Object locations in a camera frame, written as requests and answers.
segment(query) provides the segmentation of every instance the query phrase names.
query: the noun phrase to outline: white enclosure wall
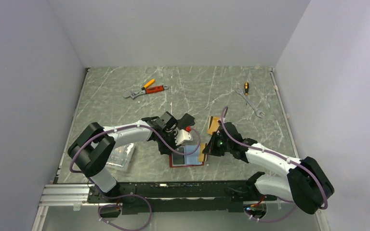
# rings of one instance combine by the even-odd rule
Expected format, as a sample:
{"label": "white enclosure wall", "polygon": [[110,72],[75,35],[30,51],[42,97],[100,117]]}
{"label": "white enclosure wall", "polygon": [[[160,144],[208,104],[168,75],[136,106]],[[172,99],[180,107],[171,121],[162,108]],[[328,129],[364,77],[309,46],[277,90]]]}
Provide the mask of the white enclosure wall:
{"label": "white enclosure wall", "polygon": [[310,0],[48,0],[90,66],[275,66]]}
{"label": "white enclosure wall", "polygon": [[370,1],[312,0],[276,71],[299,155],[335,187],[332,230],[370,231]]}
{"label": "white enclosure wall", "polygon": [[31,230],[83,78],[46,0],[0,0],[0,231]]}

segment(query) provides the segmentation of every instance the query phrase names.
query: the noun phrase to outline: marble tabletop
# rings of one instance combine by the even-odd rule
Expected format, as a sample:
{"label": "marble tabletop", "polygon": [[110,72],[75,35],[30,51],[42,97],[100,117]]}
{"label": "marble tabletop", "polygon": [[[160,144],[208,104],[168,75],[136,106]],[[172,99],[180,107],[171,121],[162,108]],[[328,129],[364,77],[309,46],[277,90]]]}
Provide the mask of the marble tabletop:
{"label": "marble tabletop", "polygon": [[[157,85],[168,85],[163,92],[139,96],[135,100],[122,97],[126,90],[139,90],[155,79]],[[234,89],[250,83],[249,98],[266,115],[258,118],[253,109]],[[208,119],[219,116],[229,106],[226,121],[236,125],[244,138],[252,138],[264,146],[294,156],[293,146],[272,79],[264,66],[157,66],[90,68],[83,86],[67,147],[91,122],[101,126],[133,123],[142,117],[161,116],[165,111],[181,118],[184,113],[195,117],[201,142],[208,142]],[[82,174],[68,169],[70,157],[65,155],[59,183],[82,183]],[[246,180],[263,167],[233,158],[209,156],[204,166],[169,167],[169,157],[160,155],[157,143],[138,142],[127,171],[110,169],[120,182]]]}

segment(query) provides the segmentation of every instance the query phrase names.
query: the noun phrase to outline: adjustable wrench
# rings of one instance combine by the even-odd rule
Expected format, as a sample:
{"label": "adjustable wrench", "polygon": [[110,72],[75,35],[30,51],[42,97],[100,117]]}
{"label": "adjustable wrench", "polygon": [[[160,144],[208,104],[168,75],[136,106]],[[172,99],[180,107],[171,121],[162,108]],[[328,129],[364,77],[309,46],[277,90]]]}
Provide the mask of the adjustable wrench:
{"label": "adjustable wrench", "polygon": [[133,91],[130,90],[130,91],[128,91],[129,94],[125,93],[123,95],[123,97],[124,98],[131,97],[132,99],[135,99],[140,95],[156,93],[156,92],[160,92],[160,91],[163,91],[163,90],[167,90],[168,88],[169,87],[167,85],[161,85],[161,86],[156,86],[156,87],[148,88],[148,89],[145,89],[145,90],[141,90],[138,93],[134,93]]}
{"label": "adjustable wrench", "polygon": [[248,102],[248,104],[253,108],[257,117],[263,118],[265,113],[262,112],[262,110],[260,110],[259,108],[257,108],[256,105],[254,105],[254,103],[252,101],[250,101],[250,99],[245,95],[245,93],[243,92],[243,89],[241,87],[235,89],[235,91],[236,91],[237,94],[241,95],[246,100],[246,102]]}

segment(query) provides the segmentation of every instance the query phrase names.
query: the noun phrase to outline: clear plastic bag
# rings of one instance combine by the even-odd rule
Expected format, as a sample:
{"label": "clear plastic bag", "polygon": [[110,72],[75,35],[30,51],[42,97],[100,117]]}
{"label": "clear plastic bag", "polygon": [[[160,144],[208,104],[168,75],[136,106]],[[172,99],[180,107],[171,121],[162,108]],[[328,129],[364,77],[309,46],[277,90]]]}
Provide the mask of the clear plastic bag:
{"label": "clear plastic bag", "polygon": [[129,143],[114,149],[107,160],[106,167],[111,167],[120,171],[127,171],[135,144]]}

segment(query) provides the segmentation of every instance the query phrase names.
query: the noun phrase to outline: purple cable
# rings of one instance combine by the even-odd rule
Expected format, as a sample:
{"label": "purple cable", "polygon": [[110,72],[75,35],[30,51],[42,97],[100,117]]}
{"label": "purple cable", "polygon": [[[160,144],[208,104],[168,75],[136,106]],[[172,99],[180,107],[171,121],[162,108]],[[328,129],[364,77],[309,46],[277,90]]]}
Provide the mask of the purple cable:
{"label": "purple cable", "polygon": [[[195,147],[195,149],[193,151],[191,151],[190,153],[186,153],[186,154],[180,153],[179,151],[177,151],[177,150],[173,149],[171,146],[169,146],[169,144],[163,139],[163,137],[161,135],[159,135],[158,132],[155,131],[155,129],[153,129],[152,127],[145,126],[145,125],[128,125],[128,126],[117,128],[117,131],[126,130],[126,129],[129,129],[129,128],[136,128],[136,127],[142,127],[142,128],[146,128],[146,129],[151,130],[152,132],[154,132],[158,136],[158,138],[165,144],[165,146],[167,146],[173,153],[176,153],[178,155],[191,155],[192,153],[196,152],[199,149],[199,145],[200,145],[200,134],[194,128],[191,128],[191,130],[193,130],[197,134],[197,136],[198,136],[198,144],[196,145],[196,147]],[[77,157],[80,155],[81,151],[83,151],[83,149],[85,147],[87,147],[87,145],[89,145],[91,142],[93,142],[93,140],[97,139],[98,137],[100,137],[100,136],[102,136],[104,134],[112,133],[114,131],[115,131],[115,129],[103,131],[103,132],[101,132],[101,133],[99,133],[99,134],[91,137],[88,141],[86,141],[80,147],[80,149],[77,150],[76,154],[74,155],[73,159],[71,160],[70,166],[69,166],[70,172],[73,172],[73,173],[81,173],[81,171],[76,171],[76,170],[73,169],[73,164],[76,161]]]}
{"label": "purple cable", "polygon": [[100,220],[101,221],[103,221],[104,223],[106,223],[107,225],[111,225],[112,227],[114,227],[114,228],[117,228],[117,229],[119,229],[119,230],[123,230],[123,231],[139,231],[139,230],[142,230],[143,228],[145,228],[150,222],[151,222],[151,217],[152,217],[152,209],[151,209],[151,205],[150,205],[150,203],[144,198],[144,197],[142,197],[142,196],[140,196],[140,195],[136,195],[136,194],[127,194],[127,195],[121,195],[121,196],[115,196],[115,197],[109,197],[109,196],[106,196],[106,195],[104,195],[104,193],[100,190],[100,188],[94,183],[94,181],[92,181],[92,179],[91,178],[89,178],[89,181],[91,181],[93,184],[94,184],[94,186],[97,188],[97,190],[98,190],[98,192],[101,194],[101,197],[103,197],[103,198],[105,198],[105,199],[119,199],[119,198],[123,198],[123,197],[129,197],[129,196],[133,196],[133,197],[138,197],[138,198],[140,198],[140,199],[142,199],[143,201],[145,201],[146,202],[146,204],[148,205],[148,208],[149,208],[149,217],[148,217],[148,220],[146,221],[146,223],[143,225],[143,226],[141,226],[141,227],[139,227],[139,228],[137,228],[137,229],[135,229],[135,230],[129,230],[129,229],[125,229],[125,228],[123,228],[123,227],[120,227],[120,226],[118,226],[118,225],[116,225],[116,224],[113,224],[113,223],[111,223],[111,222],[109,222],[109,221],[107,221],[107,220],[104,220],[102,217],[101,217],[101,215],[100,215],[100,211],[103,209],[103,208],[105,208],[105,207],[116,207],[116,208],[120,208],[120,206],[119,205],[112,205],[112,204],[109,204],[109,205],[104,205],[104,206],[101,206],[100,207],[100,209],[98,210],[98,217],[100,218]]}
{"label": "purple cable", "polygon": [[[221,123],[222,123],[222,124],[225,124],[225,123],[224,123],[224,120],[225,120],[225,116],[226,116],[227,110],[228,110],[228,106],[225,106],[225,107],[223,108],[223,110],[222,110],[222,113],[221,113]],[[227,136],[228,136],[228,137],[229,137],[233,142],[235,142],[235,143],[237,143],[237,144],[239,144],[239,145],[241,145],[241,146],[243,146],[243,147],[247,147],[247,148],[255,149],[255,150],[258,150],[258,151],[263,151],[261,148],[256,148],[256,147],[253,147],[253,146],[249,146],[249,145],[247,145],[247,144],[244,144],[244,143],[241,143],[241,142],[239,142],[239,141],[235,140],[235,138],[233,138],[233,137],[229,134],[229,132],[226,130],[226,126],[224,126],[224,125],[223,125],[223,129],[224,129],[224,131],[225,131],[226,135],[227,135]],[[282,155],[280,155],[280,154],[278,154],[278,153],[276,153],[276,152],[274,152],[274,151],[272,151],[272,150],[268,150],[268,149],[266,149],[266,150],[264,150],[264,152],[269,153],[269,154],[272,154],[272,155],[275,155],[275,156],[277,156],[277,157],[279,157],[279,158],[281,158],[281,159],[283,159],[283,160],[287,160],[287,158],[285,158],[284,156],[282,156]],[[313,178],[313,180],[316,182],[316,185],[318,186],[318,189],[320,189],[321,196],[323,197],[323,201],[324,201],[324,207],[321,207],[320,209],[326,209],[326,208],[328,207],[327,196],[326,196],[326,194],[325,194],[325,192],[324,192],[323,187],[321,186],[320,181],[318,181],[317,177],[316,177],[316,176],[315,176],[315,175],[314,175],[310,170],[308,170],[308,169],[307,169],[307,168],[305,168],[304,166],[300,165],[299,163],[296,163],[296,162],[294,162],[294,161],[290,161],[290,163],[292,163],[292,164],[296,165],[297,167],[301,168],[301,169],[302,169],[302,170],[304,170],[304,171],[305,171],[309,176],[311,176],[311,178]]]}
{"label": "purple cable", "polygon": [[278,222],[278,221],[281,221],[281,220],[284,220],[286,219],[288,216],[290,216],[295,210],[297,209],[297,206],[293,206],[293,208],[288,212],[286,213],[284,216],[280,217],[280,218],[277,218],[277,219],[274,219],[274,220],[260,220],[258,218],[254,218],[256,219],[256,221],[258,222],[264,222],[264,223],[272,223],[272,222]]}

